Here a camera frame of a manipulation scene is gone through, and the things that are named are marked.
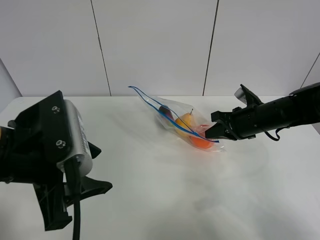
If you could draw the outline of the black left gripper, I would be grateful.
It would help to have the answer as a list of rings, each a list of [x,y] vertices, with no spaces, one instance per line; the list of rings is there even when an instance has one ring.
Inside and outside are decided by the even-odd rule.
[[[57,163],[71,152],[71,131],[63,93],[58,90],[22,111],[8,123],[7,182],[32,184],[46,231],[60,230],[73,222],[80,231],[80,200],[103,195],[112,183],[80,177],[75,157]],[[102,150],[88,142],[91,158]]]

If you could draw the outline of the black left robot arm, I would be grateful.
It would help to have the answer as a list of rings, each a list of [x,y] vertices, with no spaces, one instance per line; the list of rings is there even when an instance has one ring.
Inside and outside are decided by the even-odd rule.
[[[57,91],[1,127],[0,180],[33,185],[46,231],[73,223],[79,234],[80,202],[112,188],[88,177],[100,153],[77,108]]]

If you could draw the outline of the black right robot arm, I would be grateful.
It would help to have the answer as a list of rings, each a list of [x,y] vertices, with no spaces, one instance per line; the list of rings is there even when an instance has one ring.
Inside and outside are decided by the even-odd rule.
[[[279,141],[279,132],[320,121],[320,84],[314,83],[291,92],[288,96],[263,103],[244,85],[235,92],[235,97],[246,104],[231,112],[211,113],[212,127],[205,131],[206,139],[245,140],[265,133],[270,139]]]

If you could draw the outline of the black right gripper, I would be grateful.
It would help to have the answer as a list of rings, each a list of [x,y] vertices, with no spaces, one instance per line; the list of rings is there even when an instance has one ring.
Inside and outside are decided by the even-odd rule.
[[[260,106],[236,107],[233,111],[212,112],[215,124],[205,131],[207,139],[229,139],[233,141],[255,138],[262,132],[257,110]]]

